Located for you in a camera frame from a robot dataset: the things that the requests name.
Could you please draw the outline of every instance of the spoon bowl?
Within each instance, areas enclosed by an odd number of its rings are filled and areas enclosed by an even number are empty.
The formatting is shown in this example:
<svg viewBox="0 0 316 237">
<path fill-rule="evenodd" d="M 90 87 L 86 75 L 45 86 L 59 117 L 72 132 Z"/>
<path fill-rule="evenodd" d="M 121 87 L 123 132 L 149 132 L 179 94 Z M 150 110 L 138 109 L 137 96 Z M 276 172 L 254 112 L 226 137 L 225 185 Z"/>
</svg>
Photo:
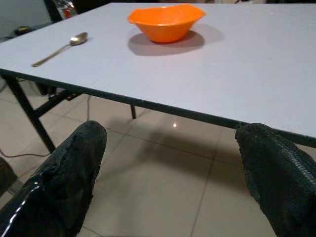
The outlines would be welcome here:
<svg viewBox="0 0 316 237">
<path fill-rule="evenodd" d="M 72 37 L 69 41 L 69 44 L 71 46 L 75 46 L 75 45 L 79 45 L 79 44 L 82 44 L 84 42 L 86 42 L 88 39 L 88 33 L 87 32 L 83 32 L 79 35 L 76 35 L 74 37 Z"/>
</svg>

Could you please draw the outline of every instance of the spoon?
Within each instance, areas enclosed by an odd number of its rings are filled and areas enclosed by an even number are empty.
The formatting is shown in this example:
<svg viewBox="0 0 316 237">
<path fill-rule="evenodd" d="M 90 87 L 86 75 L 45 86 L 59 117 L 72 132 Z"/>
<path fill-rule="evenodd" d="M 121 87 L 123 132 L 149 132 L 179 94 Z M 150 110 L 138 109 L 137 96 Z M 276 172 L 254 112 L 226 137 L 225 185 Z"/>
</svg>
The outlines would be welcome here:
<svg viewBox="0 0 316 237">
<path fill-rule="evenodd" d="M 55 57 L 56 55 L 60 54 L 62 51 L 64 51 L 69 46 L 71 47 L 71 46 L 79 45 L 79 44 L 82 44 L 82 43 L 86 42 L 87 41 L 87 37 L 88 37 L 88 33 L 87 32 L 83 32 L 83 33 L 81 33 L 79 35 L 76 35 L 76 36 L 72 37 L 70 39 L 69 44 L 67 44 L 64 47 L 60 48 L 56 52 L 50 54 L 46 58 L 44 58 L 44 59 L 32 64 L 32 67 L 38 67 L 38 66 L 42 65 L 44 62 L 46 62 L 49 59 L 51 59 L 51 58 Z"/>
</svg>

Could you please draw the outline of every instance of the plastic bowl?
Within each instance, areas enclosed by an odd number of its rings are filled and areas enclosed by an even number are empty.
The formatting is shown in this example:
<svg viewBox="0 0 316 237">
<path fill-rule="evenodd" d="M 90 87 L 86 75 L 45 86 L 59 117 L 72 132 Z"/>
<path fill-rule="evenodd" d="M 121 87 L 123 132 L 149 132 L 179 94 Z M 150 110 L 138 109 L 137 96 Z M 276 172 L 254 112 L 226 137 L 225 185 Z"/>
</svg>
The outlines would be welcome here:
<svg viewBox="0 0 316 237">
<path fill-rule="evenodd" d="M 152 41 L 175 42 L 183 38 L 190 27 L 206 13 L 191 4 L 134 10 L 128 21 L 135 24 Z"/>
</svg>

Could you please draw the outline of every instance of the white table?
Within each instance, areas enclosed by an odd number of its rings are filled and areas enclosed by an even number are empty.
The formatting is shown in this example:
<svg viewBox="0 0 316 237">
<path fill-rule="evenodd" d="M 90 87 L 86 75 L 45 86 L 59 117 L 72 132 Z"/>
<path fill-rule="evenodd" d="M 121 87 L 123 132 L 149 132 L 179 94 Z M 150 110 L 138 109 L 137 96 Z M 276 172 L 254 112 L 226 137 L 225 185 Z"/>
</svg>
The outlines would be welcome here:
<svg viewBox="0 0 316 237">
<path fill-rule="evenodd" d="M 184 40 L 155 44 L 111 3 L 0 44 L 0 74 L 217 125 L 260 122 L 316 147 L 316 5 L 197 4 Z M 88 32 L 38 68 L 30 65 Z"/>
</svg>

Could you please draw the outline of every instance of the floor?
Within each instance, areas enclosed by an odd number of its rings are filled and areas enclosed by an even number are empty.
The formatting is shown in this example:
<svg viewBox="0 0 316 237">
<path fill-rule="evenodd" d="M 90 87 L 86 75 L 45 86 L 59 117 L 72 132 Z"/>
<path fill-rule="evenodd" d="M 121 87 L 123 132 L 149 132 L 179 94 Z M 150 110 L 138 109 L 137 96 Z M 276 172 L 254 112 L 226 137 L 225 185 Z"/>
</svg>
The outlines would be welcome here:
<svg viewBox="0 0 316 237">
<path fill-rule="evenodd" d="M 32 105 L 46 100 L 21 82 Z M 56 145 L 86 120 L 87 95 L 41 118 Z M 108 143 L 79 237 L 274 237 L 250 196 L 234 130 L 92 97 L 90 118 Z M 9 155 L 48 151 L 10 90 L 0 93 L 0 148 Z M 316 158 L 316 149 L 300 146 Z M 25 182 L 45 160 L 7 159 Z M 11 198 L 5 193 L 0 208 Z"/>
</svg>

